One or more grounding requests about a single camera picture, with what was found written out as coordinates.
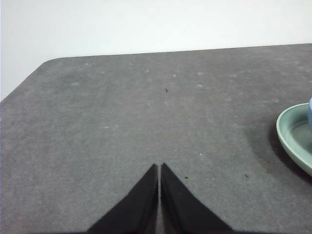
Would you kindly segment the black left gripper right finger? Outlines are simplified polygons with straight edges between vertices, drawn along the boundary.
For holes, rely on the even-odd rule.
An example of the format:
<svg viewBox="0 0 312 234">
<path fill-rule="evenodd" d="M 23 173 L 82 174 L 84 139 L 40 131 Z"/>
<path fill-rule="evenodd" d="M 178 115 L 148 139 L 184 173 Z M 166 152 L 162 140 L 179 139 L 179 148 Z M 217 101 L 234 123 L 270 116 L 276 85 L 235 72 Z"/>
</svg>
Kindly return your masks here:
<svg viewBox="0 0 312 234">
<path fill-rule="evenodd" d="M 163 163 L 160 173 L 161 203 L 178 234 L 233 233 L 234 230 L 201 203 Z"/>
</svg>

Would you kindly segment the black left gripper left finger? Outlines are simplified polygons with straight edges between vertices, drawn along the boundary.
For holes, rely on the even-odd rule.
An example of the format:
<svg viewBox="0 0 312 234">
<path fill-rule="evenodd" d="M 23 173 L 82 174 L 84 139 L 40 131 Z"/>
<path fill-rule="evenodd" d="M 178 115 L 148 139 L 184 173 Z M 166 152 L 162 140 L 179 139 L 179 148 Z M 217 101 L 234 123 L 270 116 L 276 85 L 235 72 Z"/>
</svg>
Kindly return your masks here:
<svg viewBox="0 0 312 234">
<path fill-rule="evenodd" d="M 88 234 L 154 234 L 158 212 L 158 166 L 153 164 L 129 193 L 94 223 Z"/>
</svg>

